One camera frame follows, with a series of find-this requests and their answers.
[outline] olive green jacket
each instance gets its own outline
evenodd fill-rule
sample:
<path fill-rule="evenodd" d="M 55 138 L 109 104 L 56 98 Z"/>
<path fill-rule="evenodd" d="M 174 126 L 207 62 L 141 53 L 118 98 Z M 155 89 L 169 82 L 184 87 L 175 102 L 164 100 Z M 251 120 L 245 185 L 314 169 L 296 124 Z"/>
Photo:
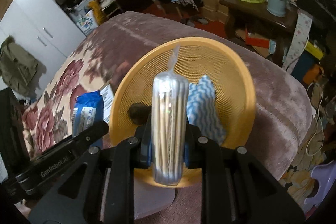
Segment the olive green jacket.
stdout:
<path fill-rule="evenodd" d="M 0 76 L 6 85 L 17 93 L 28 96 L 29 83 L 36 73 L 38 61 L 15 43 L 12 36 L 6 38 L 0 48 Z"/>

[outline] wavy striped cloth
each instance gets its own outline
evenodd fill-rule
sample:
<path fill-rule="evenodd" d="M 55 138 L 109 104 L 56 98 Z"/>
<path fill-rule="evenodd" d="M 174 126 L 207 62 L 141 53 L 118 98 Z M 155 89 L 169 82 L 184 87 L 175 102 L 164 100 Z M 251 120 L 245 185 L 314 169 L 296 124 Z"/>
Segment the wavy striped cloth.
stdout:
<path fill-rule="evenodd" d="M 216 90 L 207 75 L 203 75 L 198 84 L 189 84 L 187 116 L 189 123 L 198 126 L 202 136 L 206 136 L 219 145 L 225 139 L 226 131 L 215 108 Z"/>

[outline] red floor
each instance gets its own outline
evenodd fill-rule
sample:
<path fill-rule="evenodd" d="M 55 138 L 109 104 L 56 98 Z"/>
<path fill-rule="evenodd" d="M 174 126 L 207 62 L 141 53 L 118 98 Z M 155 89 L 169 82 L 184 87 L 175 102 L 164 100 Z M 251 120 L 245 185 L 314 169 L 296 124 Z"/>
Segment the red floor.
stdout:
<path fill-rule="evenodd" d="M 169 18 L 171 20 L 175 20 L 175 21 L 180 22 L 180 17 L 177 14 L 177 12 L 170 12 L 170 13 L 167 13 L 167 15 L 165 15 L 163 13 L 163 11 L 161 9 L 157 8 L 157 6 L 155 4 L 152 4 L 151 6 L 149 6 L 148 8 L 146 8 L 142 12 L 144 14 L 152 14 L 152 15 L 156 15 L 158 17 Z M 192 14 L 195 14 L 193 11 L 187 11 L 187 10 L 181 10 L 181 12 L 182 12 L 182 16 L 184 18 L 188 18 Z M 194 24 L 195 24 L 195 28 L 211 32 L 215 35 L 218 35 L 219 37 L 226 38 L 226 34 L 225 34 L 225 30 L 224 30 L 224 24 L 219 22 L 219 21 L 214 21 L 214 22 L 209 21 L 209 24 L 207 24 L 207 25 L 203 25 L 199 22 L 194 22 Z"/>

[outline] white wardrobe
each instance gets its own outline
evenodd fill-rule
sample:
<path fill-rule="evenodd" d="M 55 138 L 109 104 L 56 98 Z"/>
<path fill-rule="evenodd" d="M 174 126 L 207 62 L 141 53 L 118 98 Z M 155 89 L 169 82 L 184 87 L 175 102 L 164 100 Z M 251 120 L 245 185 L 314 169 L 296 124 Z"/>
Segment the white wardrobe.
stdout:
<path fill-rule="evenodd" d="M 37 98 L 85 39 L 54 0 L 14 0 L 0 22 L 0 29 L 39 61 L 31 88 Z"/>

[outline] silver bolt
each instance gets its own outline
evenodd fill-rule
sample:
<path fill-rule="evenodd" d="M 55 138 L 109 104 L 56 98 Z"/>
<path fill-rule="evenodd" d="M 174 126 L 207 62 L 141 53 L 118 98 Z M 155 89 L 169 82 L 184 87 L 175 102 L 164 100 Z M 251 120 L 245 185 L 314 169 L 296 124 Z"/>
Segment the silver bolt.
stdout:
<path fill-rule="evenodd" d="M 128 138 L 128 142 L 130 144 L 137 143 L 138 142 L 138 138 L 137 137 L 129 137 Z"/>
<path fill-rule="evenodd" d="M 244 146 L 239 146 L 237 148 L 237 151 L 238 151 L 239 154 L 246 154 L 246 152 L 247 152 L 247 150 Z"/>
<path fill-rule="evenodd" d="M 99 148 L 97 146 L 92 146 L 92 147 L 89 148 L 89 153 L 91 155 L 97 153 L 98 151 L 99 151 Z"/>
<path fill-rule="evenodd" d="M 208 142 L 208 138 L 201 136 L 201 137 L 198 138 L 198 142 L 199 143 L 207 143 Z"/>

